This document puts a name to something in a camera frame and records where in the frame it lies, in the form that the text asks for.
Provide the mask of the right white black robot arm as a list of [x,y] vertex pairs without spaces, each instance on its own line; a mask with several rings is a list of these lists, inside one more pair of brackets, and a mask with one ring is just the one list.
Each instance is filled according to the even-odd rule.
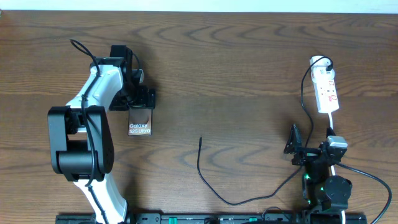
[[341,213],[348,208],[352,183],[350,180],[331,175],[330,167],[341,161],[348,143],[342,136],[336,136],[331,128],[326,130],[326,140],[316,148],[302,145],[302,138],[296,125],[292,125],[290,136],[284,148],[285,154],[292,154],[292,164],[303,167],[303,197],[308,207],[296,212],[297,223],[343,223]]

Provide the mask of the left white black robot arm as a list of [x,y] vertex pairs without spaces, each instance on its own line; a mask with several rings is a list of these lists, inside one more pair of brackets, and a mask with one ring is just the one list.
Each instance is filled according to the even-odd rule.
[[90,75],[78,94],[47,114],[50,157],[55,173],[73,182],[86,196],[92,215],[57,215],[56,223],[135,223],[111,170],[114,145],[108,111],[155,108],[155,90],[143,84],[140,61],[126,45],[112,45],[110,55],[97,57],[81,42],[72,46],[89,56]]

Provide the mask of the Galaxy S25 Ultra smartphone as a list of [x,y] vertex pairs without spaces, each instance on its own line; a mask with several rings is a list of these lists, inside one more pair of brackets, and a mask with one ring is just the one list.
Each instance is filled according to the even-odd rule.
[[152,135],[152,110],[147,108],[129,110],[129,136]]

